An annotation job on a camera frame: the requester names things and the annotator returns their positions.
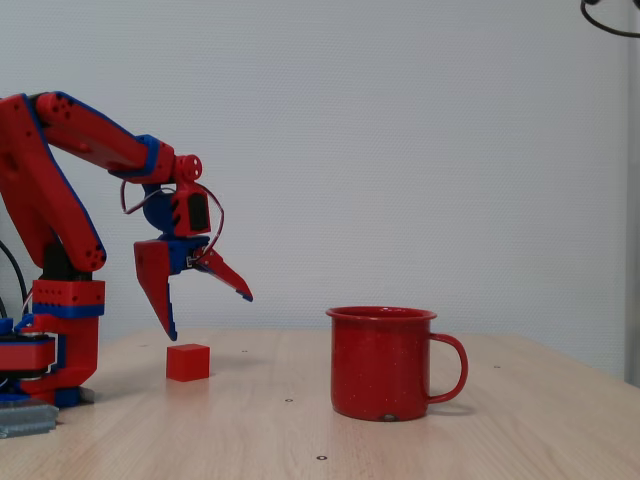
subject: mug handle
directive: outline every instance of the mug handle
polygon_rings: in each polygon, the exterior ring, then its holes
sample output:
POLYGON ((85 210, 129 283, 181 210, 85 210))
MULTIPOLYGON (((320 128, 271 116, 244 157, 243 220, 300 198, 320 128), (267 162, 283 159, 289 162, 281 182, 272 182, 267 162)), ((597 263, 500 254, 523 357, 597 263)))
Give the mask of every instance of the mug handle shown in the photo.
POLYGON ((443 342, 451 345, 456 349, 458 356, 460 357, 460 365, 462 366, 462 369, 460 371, 458 384, 450 392, 443 393, 442 395, 436 395, 435 397, 429 397, 427 400, 427 403, 429 404, 448 402, 449 400, 457 397, 464 388, 464 384, 467 383, 467 376, 469 375, 469 359, 467 358, 467 352, 464 350, 460 341, 453 338, 451 335, 445 335, 444 333, 430 333, 429 338, 437 342, 443 342))

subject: red mug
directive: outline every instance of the red mug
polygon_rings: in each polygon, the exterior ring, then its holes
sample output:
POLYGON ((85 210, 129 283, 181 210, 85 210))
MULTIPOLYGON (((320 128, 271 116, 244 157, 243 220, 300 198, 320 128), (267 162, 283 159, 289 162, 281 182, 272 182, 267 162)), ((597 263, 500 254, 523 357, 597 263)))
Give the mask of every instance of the red mug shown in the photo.
POLYGON ((456 397, 467 381, 467 353, 455 338, 431 333, 436 314, 398 307, 341 307, 332 318, 331 401, 343 415, 403 421, 426 415, 431 403, 456 397), (453 390, 429 395, 429 344, 456 349, 462 370, 453 390))

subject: blue plastic part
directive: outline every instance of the blue plastic part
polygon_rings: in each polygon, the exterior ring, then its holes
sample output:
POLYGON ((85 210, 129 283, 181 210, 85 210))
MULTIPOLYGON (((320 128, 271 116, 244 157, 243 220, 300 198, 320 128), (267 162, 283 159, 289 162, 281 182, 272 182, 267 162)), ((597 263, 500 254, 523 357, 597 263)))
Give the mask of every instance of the blue plastic part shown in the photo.
POLYGON ((89 318, 104 315, 104 304, 85 305, 81 307, 58 307, 43 303, 33 304, 33 313, 50 313, 59 318, 89 318))
POLYGON ((176 238, 161 235, 158 240, 167 242, 169 247, 169 270, 171 275, 177 275, 187 269, 187 257, 193 255, 198 248, 209 243, 209 237, 196 236, 190 238, 176 238))
POLYGON ((72 100, 74 103, 76 103, 77 105, 80 105, 83 108, 86 108, 87 110, 89 110, 91 113, 93 113, 94 115, 97 115, 98 117, 102 118, 103 120, 106 120, 107 122, 109 122, 111 125, 113 125, 114 127, 117 127, 122 133, 125 133, 127 135, 129 135, 132 138, 136 138, 135 135, 133 135, 131 132, 129 132, 128 130, 124 129, 122 126, 118 125, 116 122, 114 122, 113 120, 111 120, 109 117, 107 117, 104 113, 99 112, 98 110, 96 110, 95 108, 90 107, 89 105, 87 105, 86 103, 82 103, 80 100, 78 100, 77 98, 73 98, 71 95, 66 94, 64 92, 53 92, 55 93, 57 96, 61 96, 63 98, 66 98, 67 100, 72 100))
POLYGON ((135 137, 138 143, 142 143, 146 145, 149 150, 147 152, 147 158, 144 161, 144 167, 140 170, 133 170, 127 172, 117 172, 113 170, 109 170, 109 173, 114 177, 121 178, 126 180, 127 178, 133 177, 146 177, 153 173, 156 169, 156 163, 158 163, 158 152, 160 151, 160 140, 151 135, 139 135, 135 137))
MULTIPOLYGON (((162 187, 161 184, 143 185, 145 197, 148 197, 153 192, 159 190, 162 187)), ((165 235, 169 235, 172 238, 174 232, 173 225, 173 211, 171 210, 171 199, 173 195, 170 193, 156 193, 153 197, 149 198, 142 207, 144 216, 147 221, 155 228, 163 232, 165 235)))
MULTIPOLYGON (((55 342, 55 338, 53 337, 48 337, 45 338, 44 340, 39 340, 37 342, 29 342, 28 345, 42 345, 43 343, 49 343, 49 342, 55 342)), ((5 345, 25 345, 24 342, 2 342, 2 346, 5 345)))
MULTIPOLYGON (((64 97, 66 97, 66 98, 72 98, 69 95, 66 95, 66 94, 64 94, 62 92, 56 92, 56 94, 60 94, 60 95, 62 95, 64 97)), ((80 206, 80 208, 82 209, 82 212, 84 213, 84 217, 85 217, 85 219, 87 221, 87 224, 89 225, 89 228, 91 228, 91 231, 93 232, 93 236, 95 237, 96 243, 98 243, 100 245, 100 248, 102 249, 102 251, 104 252, 104 255, 106 257, 107 251, 105 250, 104 245, 102 245, 102 240, 100 240, 100 236, 98 235, 98 232, 96 231, 96 227, 94 227, 93 222, 91 221, 91 217, 89 217, 89 214, 87 213, 87 210, 84 208, 84 204, 80 201, 80 199, 78 198, 78 195, 76 195, 75 190, 69 184, 69 181, 67 180, 67 177, 64 176, 64 173, 62 173, 62 170, 60 170, 60 167, 58 166, 58 162, 56 162, 56 159, 53 157, 53 154, 51 153, 51 149, 49 148, 49 142, 47 142, 47 139, 44 136, 44 132, 42 131, 42 128, 40 126, 40 120, 38 120, 38 115, 36 114, 35 110, 33 109, 33 105, 31 105, 31 102, 29 101, 29 97, 27 97, 24 93, 21 95, 21 97, 24 100, 25 105, 27 106, 27 110, 29 111, 29 114, 31 115, 31 120, 33 121, 33 125, 35 126, 35 128, 36 128, 36 130, 38 132, 38 135, 40 137, 40 141, 42 142, 42 146, 44 147, 45 151, 47 152, 47 155, 49 156, 49 160, 51 161, 53 166, 56 167, 56 170, 58 170, 58 174, 60 175, 60 178, 62 179, 62 181, 65 183, 65 185, 67 186, 67 188, 69 189, 69 191, 73 195, 73 198, 75 198, 76 202, 78 202, 78 205, 80 206)), ((82 102, 77 102, 77 103, 82 105, 82 106, 84 106, 84 107, 86 107, 86 108, 89 108, 90 110, 93 110, 92 108, 88 107, 87 105, 83 104, 82 102)))
POLYGON ((22 400, 29 400, 29 395, 21 393, 0 393, 0 402, 21 402, 22 400))
POLYGON ((0 318, 0 335, 7 335, 13 330, 13 318, 0 318))
POLYGON ((33 324, 33 313, 27 313, 26 315, 23 315, 22 320, 20 320, 18 324, 15 327, 13 327, 13 331, 15 333, 20 333, 24 327, 27 327, 32 324, 33 324))
POLYGON ((169 312, 169 331, 167 335, 171 341, 175 342, 178 339, 178 332, 176 331, 176 324, 173 321, 173 305, 171 304, 171 286, 167 282, 167 303, 169 304, 169 308, 167 311, 169 312))
POLYGON ((80 388, 72 387, 56 390, 53 402, 58 408, 75 407, 80 403, 80 388))

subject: mug rim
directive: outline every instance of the mug rim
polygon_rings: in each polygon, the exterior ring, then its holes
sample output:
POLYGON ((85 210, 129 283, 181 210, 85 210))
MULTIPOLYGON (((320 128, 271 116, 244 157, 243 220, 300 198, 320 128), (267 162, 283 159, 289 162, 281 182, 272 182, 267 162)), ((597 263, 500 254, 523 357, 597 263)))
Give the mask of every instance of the mug rim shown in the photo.
POLYGON ((339 320, 351 321, 395 321, 422 322, 433 320, 438 315, 431 310, 409 307, 356 305, 333 307, 325 312, 328 316, 339 320))

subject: red robotic arm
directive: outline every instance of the red robotic arm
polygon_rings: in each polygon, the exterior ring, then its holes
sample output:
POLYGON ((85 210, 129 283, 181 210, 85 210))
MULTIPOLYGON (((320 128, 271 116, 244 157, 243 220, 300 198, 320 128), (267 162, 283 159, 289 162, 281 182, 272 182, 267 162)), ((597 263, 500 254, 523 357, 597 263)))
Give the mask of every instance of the red robotic arm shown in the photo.
MULTIPOLYGON (((106 251, 49 145, 104 168, 123 182, 143 186, 144 215, 162 234, 156 240, 135 243, 136 270, 172 340, 177 333, 169 297, 169 275, 186 269, 203 271, 231 285, 246 300, 253 299, 244 280, 212 249, 219 231, 211 243, 209 237, 202 235, 211 230, 207 196, 213 195, 196 183, 202 174, 198 157, 176 156, 171 146, 150 135, 132 135, 65 93, 31 97, 20 94, 0 99, 0 194, 29 255, 43 269, 43 275, 34 282, 32 290, 35 316, 23 319, 17 329, 19 333, 61 333, 66 345, 64 348, 59 345, 58 350, 66 350, 66 356, 72 358, 88 342, 86 335, 91 335, 90 343, 97 341, 97 317, 104 310, 104 284, 92 281, 92 272, 102 268, 106 251), (168 184, 175 187, 168 189, 168 184), (71 319, 95 319, 95 322, 85 322, 83 328, 76 329, 76 320, 69 323, 71 319), (85 333, 74 337, 78 332, 85 333)), ((7 364, 8 360, 3 363, 3 358, 0 343, 0 377, 11 370, 11 364, 7 364)), ((60 369, 66 369, 65 374, 70 375, 73 367, 67 359, 58 354, 57 360, 57 365, 62 365, 60 369)), ((36 370, 41 369, 43 362, 46 365, 41 356, 34 362, 23 363, 37 364, 36 370)), ((86 371, 62 384, 52 377, 56 375, 28 382, 29 387, 24 390, 41 390, 45 388, 43 382, 48 382, 46 389, 79 385, 78 382, 88 378, 86 371)))

